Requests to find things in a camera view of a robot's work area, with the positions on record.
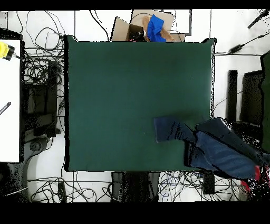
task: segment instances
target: yellow tool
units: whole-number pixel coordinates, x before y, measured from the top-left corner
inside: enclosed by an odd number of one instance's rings
[[[6,43],[0,42],[0,59],[11,60],[12,57],[19,58],[15,53],[15,48]]]

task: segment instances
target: desk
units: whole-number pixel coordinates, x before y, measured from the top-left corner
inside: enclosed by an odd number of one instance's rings
[[[15,48],[20,56],[20,40],[0,40]],[[11,105],[0,115],[0,162],[19,162],[20,155],[20,60],[0,59],[0,109]]]
[[[65,170],[190,170],[183,142],[156,143],[153,119],[210,118],[214,40],[64,42]]]

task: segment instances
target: blue towel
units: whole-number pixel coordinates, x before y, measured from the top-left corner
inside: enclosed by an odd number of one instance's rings
[[[151,42],[166,42],[161,37],[160,31],[162,30],[164,20],[153,15],[147,26],[147,37]]]

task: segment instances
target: red object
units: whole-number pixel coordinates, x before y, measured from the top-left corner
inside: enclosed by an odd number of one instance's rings
[[[255,180],[258,181],[258,184],[260,181],[267,182],[270,187],[269,167],[268,166],[263,167],[263,175],[261,176],[259,166],[255,166]],[[245,181],[241,181],[241,185],[245,187],[248,193],[250,193],[250,187]]]
[[[259,166],[255,166],[255,180],[256,181],[259,181],[259,178],[260,178],[260,169],[259,169]],[[250,188],[248,186],[248,184],[245,182],[245,181],[241,181],[241,185],[245,187],[246,191],[248,193],[250,193]]]

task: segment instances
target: power adapter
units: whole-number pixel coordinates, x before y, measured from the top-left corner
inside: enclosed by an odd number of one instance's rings
[[[215,193],[215,176],[212,172],[204,173],[204,182],[202,184],[202,189],[204,194],[214,194]]]
[[[237,51],[240,51],[243,46],[245,46],[245,44],[239,44],[239,45],[234,46],[233,48],[229,50],[229,54],[233,54]]]
[[[59,195],[59,200],[61,203],[67,203],[67,198],[66,198],[66,191],[65,191],[65,183],[60,182],[58,184],[58,195]]]

